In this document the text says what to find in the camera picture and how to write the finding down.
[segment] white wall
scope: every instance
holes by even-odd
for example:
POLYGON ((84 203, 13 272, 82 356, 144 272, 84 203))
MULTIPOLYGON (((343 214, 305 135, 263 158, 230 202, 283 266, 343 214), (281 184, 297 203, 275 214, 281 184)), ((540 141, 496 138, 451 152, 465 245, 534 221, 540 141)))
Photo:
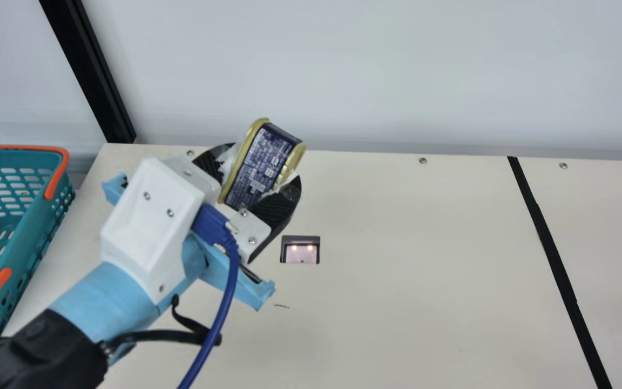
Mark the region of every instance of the white wall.
POLYGON ((329 148, 622 158, 622 2, 84 3, 150 143, 270 116, 329 148))
POLYGON ((87 170, 104 136, 36 0, 0 0, 0 143, 59 145, 87 170))

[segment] table surface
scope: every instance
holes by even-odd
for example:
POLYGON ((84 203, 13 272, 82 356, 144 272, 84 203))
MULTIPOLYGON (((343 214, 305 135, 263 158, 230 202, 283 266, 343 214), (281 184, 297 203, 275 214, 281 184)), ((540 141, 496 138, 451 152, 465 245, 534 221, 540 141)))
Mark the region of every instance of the table surface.
MULTIPOLYGON (((104 146, 7 334, 99 263, 101 180, 189 149, 104 146)), ((321 263, 279 263, 279 238, 264 250, 252 268, 277 293, 232 305, 198 387, 595 387, 508 160, 419 157, 307 153, 284 234, 321 236, 321 263)), ((196 283, 180 311, 211 323, 221 296, 196 283)), ((176 387, 197 351, 141 344, 101 388, 176 387)))
POLYGON ((614 388, 622 388, 622 162, 520 158, 614 388))

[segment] black stripe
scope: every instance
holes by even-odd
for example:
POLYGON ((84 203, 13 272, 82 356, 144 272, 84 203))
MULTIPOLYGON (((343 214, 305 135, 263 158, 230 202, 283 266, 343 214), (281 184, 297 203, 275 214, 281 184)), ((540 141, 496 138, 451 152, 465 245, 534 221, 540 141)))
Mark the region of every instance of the black stripe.
POLYGON ((570 316, 570 321, 572 322, 575 334, 580 341, 582 351, 585 353, 585 359, 587 359, 587 363, 590 365, 594 381, 597 382, 597 387, 599 389, 611 389, 609 377, 604 370, 604 365, 601 363, 597 348, 594 346, 590 331, 587 329, 585 319, 582 317, 582 313, 580 312, 580 307, 577 305, 577 298, 575 298, 575 292, 572 290, 570 278, 568 278, 568 273, 565 271, 563 261, 560 259, 560 254, 558 253, 556 244, 553 242, 551 231, 549 230, 548 225, 546 225, 544 215, 542 214, 539 205, 536 204, 534 195, 529 188, 525 172, 523 172, 523 168, 520 165, 518 158, 508 157, 508 162, 510 163, 510 167, 515 175, 515 180, 518 182, 520 192, 525 199, 529 215, 531 216, 534 226, 536 227, 536 232, 539 234, 541 245, 544 248, 546 258, 549 260, 549 265, 551 266, 553 278, 556 280, 558 291, 560 291, 560 296, 563 298, 563 304, 568 312, 568 316, 570 316))
POLYGON ((121 100, 82 0, 39 0, 97 124, 110 143, 133 143, 136 131, 121 100))

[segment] teal basket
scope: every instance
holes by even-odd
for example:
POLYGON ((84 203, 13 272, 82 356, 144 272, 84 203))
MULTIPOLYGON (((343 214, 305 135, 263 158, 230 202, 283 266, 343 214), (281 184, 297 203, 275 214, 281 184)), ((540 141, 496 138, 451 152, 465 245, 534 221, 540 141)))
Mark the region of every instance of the teal basket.
POLYGON ((57 147, 0 145, 0 335, 76 193, 57 147))

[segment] can label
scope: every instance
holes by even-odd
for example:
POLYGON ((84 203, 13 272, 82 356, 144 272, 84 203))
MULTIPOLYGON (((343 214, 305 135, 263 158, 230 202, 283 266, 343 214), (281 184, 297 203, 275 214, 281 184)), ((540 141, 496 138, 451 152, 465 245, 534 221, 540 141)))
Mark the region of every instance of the can label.
POLYGON ((274 187, 289 154, 300 142, 278 126, 264 124, 247 150, 225 204, 239 210, 256 203, 274 187))

